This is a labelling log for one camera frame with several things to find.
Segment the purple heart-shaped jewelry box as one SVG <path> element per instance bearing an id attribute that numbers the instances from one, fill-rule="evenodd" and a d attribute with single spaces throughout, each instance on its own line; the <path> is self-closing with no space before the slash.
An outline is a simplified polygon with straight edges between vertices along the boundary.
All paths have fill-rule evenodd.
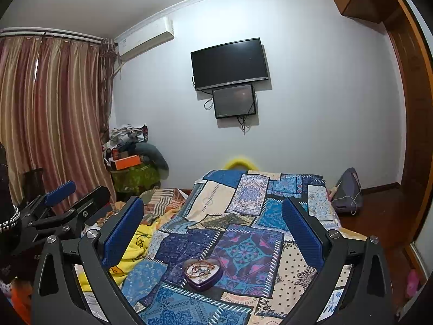
<path id="1" fill-rule="evenodd" d="M 223 269 L 216 259 L 188 259 L 183 263 L 186 283 L 195 291 L 202 292 L 215 286 L 221 279 Z"/>

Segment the yellow cartoon blanket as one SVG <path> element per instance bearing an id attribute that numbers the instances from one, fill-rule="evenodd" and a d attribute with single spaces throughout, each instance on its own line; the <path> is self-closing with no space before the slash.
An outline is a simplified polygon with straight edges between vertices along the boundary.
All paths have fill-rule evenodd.
<path id="1" fill-rule="evenodd" d="M 109 269 L 109 273 L 117 285 L 121 285 L 134 266 L 145 258 L 151 238 L 158 227 L 159 222 L 155 221 L 152 225 L 140 225 L 136 229 L 120 262 Z"/>

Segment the purple grey backpack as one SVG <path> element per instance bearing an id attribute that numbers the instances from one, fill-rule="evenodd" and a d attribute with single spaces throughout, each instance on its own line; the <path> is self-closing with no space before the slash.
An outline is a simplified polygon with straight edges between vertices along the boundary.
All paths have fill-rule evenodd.
<path id="1" fill-rule="evenodd" d="M 348 168 L 336 184 L 331 204 L 337 214 L 356 215 L 363 207 L 362 187 L 355 168 Z"/>

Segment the pile of clothes and boxes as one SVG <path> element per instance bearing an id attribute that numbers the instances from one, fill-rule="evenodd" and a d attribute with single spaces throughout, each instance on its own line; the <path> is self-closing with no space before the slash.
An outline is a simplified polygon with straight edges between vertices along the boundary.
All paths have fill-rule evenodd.
<path id="1" fill-rule="evenodd" d="M 139 195 L 168 178 L 169 165 L 149 142 L 146 125 L 124 125 L 109 131 L 103 157 L 117 194 Z"/>

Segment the blue patchwork blanket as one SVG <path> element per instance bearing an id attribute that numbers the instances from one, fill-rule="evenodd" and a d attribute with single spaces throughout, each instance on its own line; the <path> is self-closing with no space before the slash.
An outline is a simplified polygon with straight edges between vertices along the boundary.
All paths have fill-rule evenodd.
<path id="1" fill-rule="evenodd" d="M 210 171 L 153 234 L 123 295 L 145 324 L 280 324 L 318 273 L 283 220 L 289 197 L 326 229 L 340 227 L 319 175 Z M 195 291 L 183 263 L 209 258 L 222 277 Z"/>

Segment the striped red beige curtain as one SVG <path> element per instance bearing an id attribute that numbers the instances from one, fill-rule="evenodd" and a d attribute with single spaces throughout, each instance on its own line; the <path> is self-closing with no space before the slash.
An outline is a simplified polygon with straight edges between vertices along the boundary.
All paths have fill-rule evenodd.
<path id="1" fill-rule="evenodd" d="M 114 192 L 103 160 L 109 139 L 114 45 L 46 36 L 1 38 L 1 144 L 9 189 L 24 201 L 24 175 L 41 168 L 52 191 L 68 180 L 75 193 L 62 213 L 98 186 Z"/>

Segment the brown wooden door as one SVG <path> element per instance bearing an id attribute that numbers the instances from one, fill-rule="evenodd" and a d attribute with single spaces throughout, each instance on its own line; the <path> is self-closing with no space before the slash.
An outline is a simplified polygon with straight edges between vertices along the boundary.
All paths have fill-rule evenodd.
<path id="1" fill-rule="evenodd" d="M 428 214 L 432 194 L 432 53 L 411 0 L 385 22 L 396 52 L 404 88 L 406 151 L 402 188 L 418 208 L 408 242 L 414 241 Z"/>

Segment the white air conditioner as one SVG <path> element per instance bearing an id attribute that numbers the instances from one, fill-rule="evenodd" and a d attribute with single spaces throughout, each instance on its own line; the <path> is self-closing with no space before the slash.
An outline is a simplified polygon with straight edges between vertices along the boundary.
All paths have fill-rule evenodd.
<path id="1" fill-rule="evenodd" d="M 159 18 L 144 27 L 125 32 L 116 39 L 120 61 L 128 62 L 174 38 L 173 23 L 168 17 Z"/>

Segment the small black wall monitor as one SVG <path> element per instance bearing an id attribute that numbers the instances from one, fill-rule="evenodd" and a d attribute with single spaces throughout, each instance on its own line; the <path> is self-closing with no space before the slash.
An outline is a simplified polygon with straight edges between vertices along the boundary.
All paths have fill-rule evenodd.
<path id="1" fill-rule="evenodd" d="M 255 92 L 251 84 L 215 89 L 212 95 L 218 120 L 256 114 Z"/>

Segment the wall-mounted black television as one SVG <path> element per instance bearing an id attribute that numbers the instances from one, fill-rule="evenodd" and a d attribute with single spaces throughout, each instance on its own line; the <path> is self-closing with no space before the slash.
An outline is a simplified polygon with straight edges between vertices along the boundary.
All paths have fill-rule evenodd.
<path id="1" fill-rule="evenodd" d="M 261 39 L 251 38 L 191 52 L 195 90 L 269 78 Z"/>

